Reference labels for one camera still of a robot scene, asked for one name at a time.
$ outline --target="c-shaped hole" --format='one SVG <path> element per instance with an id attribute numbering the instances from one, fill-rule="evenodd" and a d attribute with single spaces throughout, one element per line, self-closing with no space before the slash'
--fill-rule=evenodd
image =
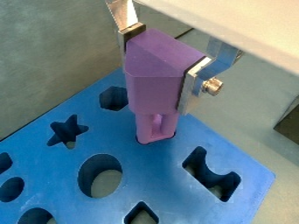
<path id="1" fill-rule="evenodd" d="M 182 163 L 185 170 L 198 179 L 213 194 L 227 202 L 235 192 L 241 176 L 233 171 L 226 175 L 214 173 L 206 163 L 207 151 L 198 147 Z"/>

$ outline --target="gray floor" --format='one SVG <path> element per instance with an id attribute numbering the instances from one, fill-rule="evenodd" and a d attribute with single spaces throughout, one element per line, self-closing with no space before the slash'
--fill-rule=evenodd
<path id="1" fill-rule="evenodd" d="M 140 20 L 177 36 L 190 29 L 138 8 Z M 104 1 L 0 0 L 0 139 L 120 65 Z M 182 41 L 205 50 L 209 36 Z M 246 54 L 221 76 L 223 91 L 193 113 L 277 174 L 254 223 L 299 221 L 299 146 L 274 126 L 299 95 L 299 78 Z"/>

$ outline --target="metal screw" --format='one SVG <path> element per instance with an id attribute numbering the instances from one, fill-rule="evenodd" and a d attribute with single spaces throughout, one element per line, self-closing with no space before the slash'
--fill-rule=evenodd
<path id="1" fill-rule="evenodd" d="M 202 83 L 202 92 L 214 96 L 221 92 L 222 87 L 223 82 L 214 77 Z"/>

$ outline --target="white surface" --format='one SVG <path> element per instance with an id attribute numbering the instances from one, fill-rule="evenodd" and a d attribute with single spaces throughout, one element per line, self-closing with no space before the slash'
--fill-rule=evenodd
<path id="1" fill-rule="evenodd" d="M 299 75 L 299 1 L 138 2 Z"/>
<path id="2" fill-rule="evenodd" d="M 209 39 L 194 31 L 182 41 L 205 51 Z M 299 145 L 274 127 L 299 95 L 299 77 L 246 54 L 219 79 L 225 82 L 222 92 L 215 97 L 206 94 L 193 113 L 275 173 L 275 183 L 253 223 L 297 224 Z"/>

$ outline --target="star-shaped hole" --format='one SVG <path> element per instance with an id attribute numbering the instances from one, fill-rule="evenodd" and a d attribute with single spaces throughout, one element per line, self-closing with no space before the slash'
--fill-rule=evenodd
<path id="1" fill-rule="evenodd" d="M 55 132 L 47 145 L 54 146 L 55 144 L 64 143 L 67 148 L 72 150 L 76 144 L 76 136 L 90 130 L 88 126 L 78 124 L 78 116 L 72 115 L 67 122 L 54 122 L 51 128 Z"/>

